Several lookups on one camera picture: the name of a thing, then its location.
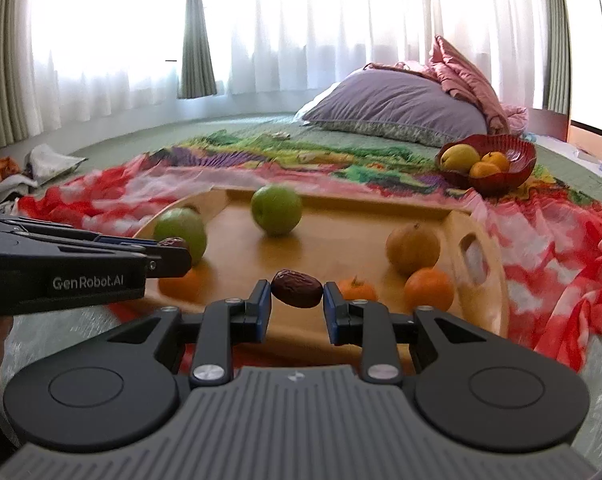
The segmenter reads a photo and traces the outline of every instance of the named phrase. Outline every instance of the metal bolt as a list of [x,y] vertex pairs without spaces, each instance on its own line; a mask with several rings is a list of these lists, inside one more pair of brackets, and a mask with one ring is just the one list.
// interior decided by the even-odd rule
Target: metal bolt
[[399,375],[399,370],[396,366],[379,364],[370,366],[367,374],[373,379],[389,380]]
[[219,365],[200,365],[194,368],[192,375],[199,381],[215,381],[225,374],[225,370]]

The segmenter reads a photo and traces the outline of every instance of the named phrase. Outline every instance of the apple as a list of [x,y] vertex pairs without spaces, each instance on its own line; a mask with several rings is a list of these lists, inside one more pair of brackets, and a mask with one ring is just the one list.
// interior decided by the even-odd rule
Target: apple
[[187,207],[169,209],[161,214],[154,225],[153,238],[157,242],[182,238],[190,252],[192,267],[201,261],[206,252],[206,226],[201,215]]
[[252,218],[268,235],[287,235],[301,220],[303,205],[293,189],[286,186],[264,186],[250,203]]

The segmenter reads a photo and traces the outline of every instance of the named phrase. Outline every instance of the red bowl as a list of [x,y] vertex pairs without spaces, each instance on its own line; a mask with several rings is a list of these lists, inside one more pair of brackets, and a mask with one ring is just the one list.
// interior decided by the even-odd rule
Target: red bowl
[[[460,171],[443,170],[441,156],[457,144],[469,144],[481,157],[489,152],[501,152],[510,161],[510,170],[481,178],[470,178]],[[516,189],[529,178],[536,165],[536,150],[532,142],[511,135],[471,135],[459,142],[448,142],[434,160],[444,179],[452,186],[458,189],[473,187],[483,196],[495,196]]]

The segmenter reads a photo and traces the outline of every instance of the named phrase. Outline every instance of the purple pillow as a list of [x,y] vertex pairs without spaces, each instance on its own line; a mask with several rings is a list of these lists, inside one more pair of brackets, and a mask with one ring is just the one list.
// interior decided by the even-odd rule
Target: purple pillow
[[326,130],[437,147],[487,133],[478,108],[450,97],[438,83],[393,70],[351,73],[303,120]]

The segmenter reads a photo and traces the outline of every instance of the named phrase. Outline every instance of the circular cover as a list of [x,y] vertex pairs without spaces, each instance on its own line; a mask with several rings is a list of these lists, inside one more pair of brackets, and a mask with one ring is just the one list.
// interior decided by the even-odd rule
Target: circular cover
[[3,402],[23,440],[97,452],[153,433],[177,409],[178,395],[171,372],[137,345],[97,342],[24,368]]
[[[469,144],[479,152],[481,157],[489,152],[504,153],[510,161],[510,170],[507,173],[497,173],[482,178],[470,178],[460,171],[443,170],[440,165],[441,157],[449,148],[457,144]],[[458,189],[473,187],[483,196],[495,196],[516,189],[530,177],[536,165],[536,149],[532,142],[512,135],[471,135],[443,146],[434,160],[441,175],[452,186]]]
[[590,405],[585,384],[564,365],[521,350],[455,345],[418,376],[419,410],[478,449],[523,453],[570,442]]

